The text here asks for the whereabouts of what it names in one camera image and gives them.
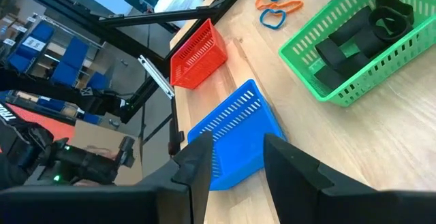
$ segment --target basket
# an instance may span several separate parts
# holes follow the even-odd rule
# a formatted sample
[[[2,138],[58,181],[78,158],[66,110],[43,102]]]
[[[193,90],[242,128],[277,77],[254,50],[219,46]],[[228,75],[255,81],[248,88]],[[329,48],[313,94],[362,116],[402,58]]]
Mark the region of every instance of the basket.
[[[213,133],[213,191],[229,189],[264,167],[265,133],[285,139],[253,80],[246,81],[199,122],[188,133],[188,143],[205,131]]]
[[[222,36],[207,19],[171,58],[171,85],[194,89],[227,58]]]
[[[414,7],[414,30],[334,91],[314,76],[325,65],[316,52],[315,45],[336,31],[361,8],[369,5],[374,9],[375,0],[332,0],[280,48],[280,57],[319,101],[349,106],[436,42],[436,0],[401,1]],[[345,43],[341,49],[347,57],[358,52],[354,44]]]

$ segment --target black metal frame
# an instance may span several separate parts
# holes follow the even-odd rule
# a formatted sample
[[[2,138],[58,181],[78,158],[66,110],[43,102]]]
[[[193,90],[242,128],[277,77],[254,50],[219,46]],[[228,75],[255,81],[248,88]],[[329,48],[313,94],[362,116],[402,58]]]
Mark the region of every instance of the black metal frame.
[[[213,24],[217,23],[237,0],[214,0],[210,6],[199,7],[194,10],[165,12],[158,14],[154,13],[144,16],[109,17],[103,20],[100,20],[99,17],[93,15],[87,8],[73,3],[70,0],[35,1],[46,7],[52,8],[55,11],[58,11],[58,13],[68,17],[70,20],[87,30],[89,33],[106,40],[109,44],[112,44],[127,54],[130,54],[135,58],[143,55],[154,64],[154,66],[163,74],[165,78],[167,78],[170,75],[170,59],[174,53],[196,32],[196,30],[207,18],[210,18]],[[178,44],[171,49],[170,53],[165,58],[162,58],[151,49],[116,29],[116,27],[196,18],[199,20],[197,20],[196,23],[188,30],[188,32],[186,32]],[[141,107],[157,89],[157,83],[151,77],[147,78],[141,87],[136,91],[136,94],[132,96],[131,99],[127,100],[129,105],[126,107],[123,115],[121,116],[121,122],[128,122],[133,115],[139,109],[141,109]],[[175,131],[178,131],[175,99],[172,100],[172,112],[174,117],[174,125],[176,127]],[[183,134],[178,134],[173,138],[183,140]]]

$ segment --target black object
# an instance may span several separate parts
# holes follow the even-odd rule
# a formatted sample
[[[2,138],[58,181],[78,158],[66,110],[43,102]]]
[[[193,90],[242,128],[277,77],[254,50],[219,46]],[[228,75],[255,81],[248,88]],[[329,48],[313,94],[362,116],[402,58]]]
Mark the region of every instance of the black object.
[[[61,15],[66,16],[78,26],[89,33],[107,41],[109,44],[138,58],[141,54],[146,56],[164,75],[168,75],[169,67],[162,62],[163,58],[151,49],[137,42],[118,29],[101,25],[98,17],[92,15],[88,9],[70,0],[34,0],[43,6],[51,8]]]
[[[315,49],[320,54],[321,59],[333,69],[336,69],[347,59],[342,50],[330,38],[315,45]]]
[[[410,4],[401,2],[401,0],[375,0],[375,6],[389,7],[404,16],[410,25],[415,23],[414,7]],[[401,29],[401,25],[396,26],[395,21],[391,19],[383,18],[383,21],[386,27],[391,31],[398,31],[398,29]]]
[[[219,11],[219,5],[222,1],[210,6],[197,7],[194,10],[178,10],[139,16],[110,15],[107,18],[101,18],[100,23],[106,27],[128,27],[177,20],[207,19]]]
[[[135,140],[125,137],[115,160],[67,145],[68,139],[53,142],[53,135],[37,123],[22,120],[0,103],[1,150],[7,160],[28,173],[25,185],[72,185],[79,180],[112,184],[118,169],[134,162]]]
[[[384,27],[377,25],[377,21],[381,19],[392,21],[391,25],[395,28],[393,33],[389,33]],[[373,10],[369,15],[369,23],[374,34],[382,41],[390,44],[397,42],[413,29],[410,22],[403,15],[386,6],[377,7]]]
[[[220,3],[220,6],[218,12],[214,16],[210,17],[211,22],[213,24],[216,24],[236,1],[237,0],[214,0],[211,5]],[[197,31],[197,29],[200,28],[200,26],[204,23],[205,20],[206,20],[205,18],[199,19],[196,21],[196,23],[194,23],[194,25],[186,32],[186,34],[184,34],[184,36],[178,41],[178,43],[173,47],[173,49],[171,49],[171,51],[165,57],[164,63],[167,63],[169,65],[171,57]],[[145,101],[147,101],[147,99],[151,97],[151,95],[158,88],[159,86],[157,85],[157,83],[151,77],[148,77],[147,80],[136,91],[136,95],[132,96],[131,99],[127,100],[129,105],[126,107],[126,109],[123,110],[123,116],[121,117],[121,122],[127,123],[142,107]]]
[[[338,66],[338,72],[346,79],[351,78],[354,74],[357,74],[363,67],[368,65],[371,60],[363,53],[359,52],[348,57],[340,66]]]
[[[354,43],[361,53],[368,58],[374,57],[377,53],[389,47],[389,44],[381,41],[370,27],[365,27],[355,34]]]
[[[272,134],[264,160],[280,223],[436,223],[436,193],[376,191]]]
[[[338,46],[342,45],[361,29],[369,26],[368,17],[371,12],[372,10],[369,6],[363,7],[328,37]]]
[[[0,222],[203,223],[212,149],[212,133],[203,133],[134,186],[25,186],[2,191]]]
[[[347,81],[347,78],[327,65],[323,66],[323,68],[317,71],[315,73],[315,77],[332,90],[335,90],[345,81]]]

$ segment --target wooden table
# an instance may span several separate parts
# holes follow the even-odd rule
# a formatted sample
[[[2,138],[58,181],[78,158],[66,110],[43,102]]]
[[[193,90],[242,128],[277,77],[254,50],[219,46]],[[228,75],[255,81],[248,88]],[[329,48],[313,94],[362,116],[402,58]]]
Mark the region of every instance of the wooden table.
[[[318,102],[278,55],[330,0],[303,1],[304,8],[289,15],[278,31],[259,23],[255,0],[233,5],[216,24],[228,44],[228,62],[194,91],[176,87],[179,129],[188,133],[255,78],[290,143],[376,189],[436,191],[436,48],[348,108]],[[171,47],[192,24],[181,29]],[[211,192],[205,223],[278,223],[264,170],[229,191]]]

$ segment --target blue container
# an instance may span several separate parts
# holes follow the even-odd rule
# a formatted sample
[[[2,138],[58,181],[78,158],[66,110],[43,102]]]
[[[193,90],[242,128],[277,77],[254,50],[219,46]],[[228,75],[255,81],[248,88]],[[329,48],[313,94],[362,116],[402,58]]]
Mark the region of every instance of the blue container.
[[[254,80],[248,80],[189,133],[191,143],[201,133],[213,133],[211,190],[226,190],[264,167],[264,136],[286,140]]]
[[[65,107],[64,101],[59,101],[56,99],[50,99],[47,101],[46,99],[39,98],[36,104],[41,105],[45,108],[50,108],[51,110],[60,112]]]
[[[30,47],[24,46],[23,44],[20,44],[16,49],[16,54],[31,60],[37,57],[40,52]]]
[[[91,123],[93,125],[99,125],[100,124],[100,117],[94,114],[85,113],[83,116],[83,121],[86,121],[88,123]]]
[[[76,79],[79,75],[79,71],[70,67],[68,64],[60,62],[50,80],[53,82],[64,84],[67,86],[73,86],[76,83]]]
[[[40,22],[34,28],[30,36],[38,39],[41,42],[48,43],[54,33],[55,30],[49,24],[45,22]]]
[[[61,58],[62,63],[67,63],[70,67],[80,70],[87,56],[89,46],[82,42],[77,37],[73,37],[69,43],[67,50]]]
[[[7,58],[7,61],[9,61],[9,64],[13,65],[20,73],[25,72],[30,66],[30,59],[22,57],[16,53],[11,54]]]

